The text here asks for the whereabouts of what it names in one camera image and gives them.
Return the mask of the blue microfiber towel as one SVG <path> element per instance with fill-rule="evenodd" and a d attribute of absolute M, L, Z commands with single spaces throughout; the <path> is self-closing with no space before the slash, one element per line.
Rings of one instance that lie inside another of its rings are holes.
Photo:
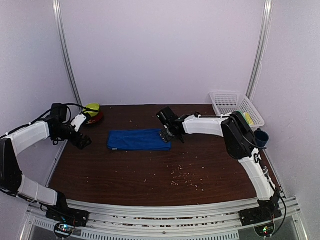
<path fill-rule="evenodd" d="M 108 133 L 107 148 L 120 151 L 169 151 L 171 142 L 164 142 L 159 135 L 160 128 L 136 130 L 111 130 Z"/>

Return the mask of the white perforated plastic basket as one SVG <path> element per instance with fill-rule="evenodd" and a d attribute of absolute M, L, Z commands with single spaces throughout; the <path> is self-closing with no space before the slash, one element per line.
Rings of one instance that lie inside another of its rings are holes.
<path fill-rule="evenodd" d="M 216 115 L 226 115 L 234 111 L 248 113 L 253 124 L 250 127 L 253 131 L 265 125 L 265 121 L 247 96 L 238 92 L 215 91 L 210 92 L 212 108 Z"/>

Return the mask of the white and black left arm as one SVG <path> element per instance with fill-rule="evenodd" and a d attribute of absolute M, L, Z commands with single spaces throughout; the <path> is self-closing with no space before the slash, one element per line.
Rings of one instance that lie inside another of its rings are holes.
<path fill-rule="evenodd" d="M 35 120 L 19 126 L 0 138 L 0 189 L 5 194 L 22 198 L 31 203 L 39 203 L 61 222 L 72 218 L 72 211 L 63 193 L 48 188 L 23 173 L 23 157 L 35 157 L 37 161 L 46 157 L 43 147 L 49 141 L 53 145 L 67 141 L 79 150 L 91 144 L 91 139 L 81 133 L 80 129 L 90 119 L 90 109 L 80 106 L 81 111 L 72 116 L 71 103 L 54 103 L 51 108 Z"/>

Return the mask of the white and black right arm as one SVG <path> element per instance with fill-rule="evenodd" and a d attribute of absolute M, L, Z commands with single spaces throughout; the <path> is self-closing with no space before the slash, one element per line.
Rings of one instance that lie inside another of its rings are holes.
<path fill-rule="evenodd" d="M 186 114 L 176 115 L 170 107 L 156 114 L 163 125 L 159 135 L 166 143 L 172 139 L 184 141 L 184 135 L 202 134 L 222 137 L 228 155 L 237 160 L 246 171 L 258 199 L 255 215 L 259 220 L 281 214 L 280 193 L 273 183 L 267 166 L 261 163 L 261 147 L 258 146 L 254 132 L 239 111 L 220 116 Z"/>

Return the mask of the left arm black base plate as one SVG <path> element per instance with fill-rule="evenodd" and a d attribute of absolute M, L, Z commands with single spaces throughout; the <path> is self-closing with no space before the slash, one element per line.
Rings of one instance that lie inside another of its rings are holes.
<path fill-rule="evenodd" d="M 56 209 L 49 208 L 46 211 L 45 217 L 74 227 L 86 227 L 89 214 L 88 211 L 74 208 L 70 208 L 67 212 L 60 212 Z"/>

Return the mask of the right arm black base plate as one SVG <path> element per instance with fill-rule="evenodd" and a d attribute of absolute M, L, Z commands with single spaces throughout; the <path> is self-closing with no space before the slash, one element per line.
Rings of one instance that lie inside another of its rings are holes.
<path fill-rule="evenodd" d="M 239 212 L 239 218 L 242 226 L 256 225 L 263 222 L 271 221 L 272 218 L 279 218 L 282 216 L 280 209 L 271 212 L 260 207 L 244 209 Z"/>

